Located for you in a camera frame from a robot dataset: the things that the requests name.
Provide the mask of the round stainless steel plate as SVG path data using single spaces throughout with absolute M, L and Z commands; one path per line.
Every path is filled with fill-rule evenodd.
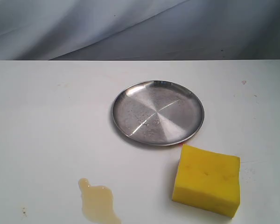
M 167 147 L 193 137 L 204 121 L 194 92 L 170 81 L 152 80 L 124 89 L 110 115 L 121 136 L 141 144 Z

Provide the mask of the yellowish liquid spill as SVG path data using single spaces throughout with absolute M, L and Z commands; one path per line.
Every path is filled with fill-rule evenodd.
M 86 219 L 95 224 L 120 224 L 121 219 L 113 209 L 113 194 L 106 186 L 92 186 L 88 179 L 81 178 L 78 182 L 82 213 Z

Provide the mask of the grey-white backdrop cloth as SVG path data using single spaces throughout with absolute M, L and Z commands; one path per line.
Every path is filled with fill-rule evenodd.
M 280 59 L 280 0 L 0 0 L 0 60 Z

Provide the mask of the yellow sponge block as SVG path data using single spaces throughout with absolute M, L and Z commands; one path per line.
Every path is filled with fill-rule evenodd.
M 240 158 L 183 145 L 172 200 L 233 218 L 240 205 Z

